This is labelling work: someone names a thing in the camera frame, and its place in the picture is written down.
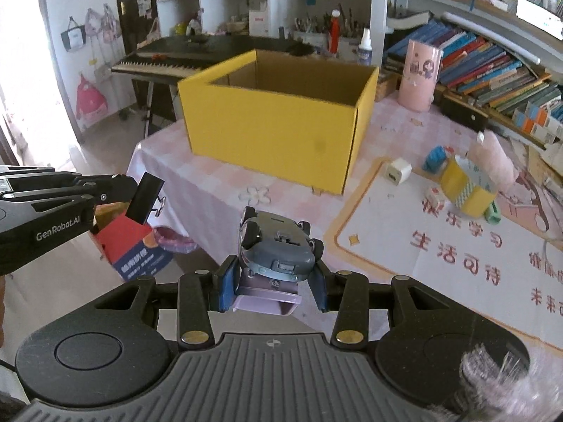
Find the ribbed surface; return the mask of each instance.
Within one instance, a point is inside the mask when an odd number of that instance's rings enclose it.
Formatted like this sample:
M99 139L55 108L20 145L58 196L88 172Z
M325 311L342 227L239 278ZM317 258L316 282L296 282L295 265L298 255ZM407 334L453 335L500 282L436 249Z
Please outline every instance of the ribbed surface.
M31 404L17 422L429 421L379 382L359 353L322 335L225 335L182 354L170 374L134 401L97 411Z

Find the red cardboard box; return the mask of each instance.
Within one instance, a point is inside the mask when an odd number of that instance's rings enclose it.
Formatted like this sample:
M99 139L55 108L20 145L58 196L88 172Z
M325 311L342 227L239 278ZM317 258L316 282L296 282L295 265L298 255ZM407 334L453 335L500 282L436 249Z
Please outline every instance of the red cardboard box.
M94 239L126 281L153 276L172 260L172 253L158 246L151 226L138 224L124 212L94 235Z

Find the blue toy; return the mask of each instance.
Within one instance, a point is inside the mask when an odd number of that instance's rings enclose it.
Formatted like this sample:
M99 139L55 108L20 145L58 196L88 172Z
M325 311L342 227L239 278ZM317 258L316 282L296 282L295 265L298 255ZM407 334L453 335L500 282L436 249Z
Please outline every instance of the blue toy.
M426 161L424 162L424 165L422 165L422 169L425 172L436 174L447 158L448 156L446 155L446 150L442 146L436 146L426 157Z

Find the silver screw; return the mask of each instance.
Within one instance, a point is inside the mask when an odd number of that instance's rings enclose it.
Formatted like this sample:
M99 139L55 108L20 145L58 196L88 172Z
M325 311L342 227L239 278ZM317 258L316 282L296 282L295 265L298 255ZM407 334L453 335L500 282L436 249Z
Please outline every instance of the silver screw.
M356 330L342 330L336 334L336 340L344 344L357 344L363 339L364 335Z
M182 341L186 344L203 344L209 340L209 335L201 330L187 331L182 335Z

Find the tablecloth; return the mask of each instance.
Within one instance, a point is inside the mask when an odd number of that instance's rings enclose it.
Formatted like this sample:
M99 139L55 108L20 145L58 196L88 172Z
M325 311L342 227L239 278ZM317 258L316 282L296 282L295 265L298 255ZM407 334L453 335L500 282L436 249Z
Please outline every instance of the tablecloth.
M178 233L188 234L221 263L237 252L238 224L246 205L293 220L307 220L311 223L311 237L323 238L374 159L402 157L413 166L422 166L435 146L450 146L457 153L465 153L475 137L473 130L452 122L436 106L429 112L417 113L400 106L392 95L374 105L371 124L343 196L319 194L311 187L196 156L190 150L185 124L181 121L139 143L128 175L137 181L144 172L162 178L167 206L159 218L151 217L150 224L170 226ZM330 251L325 251L323 262L332 270L362 272ZM388 280L371 277L371 282ZM293 315L330 335L336 313L320 313L306 284L299 285L299 294L303 301ZM370 339L379 338L387 330L386 313L372 311Z

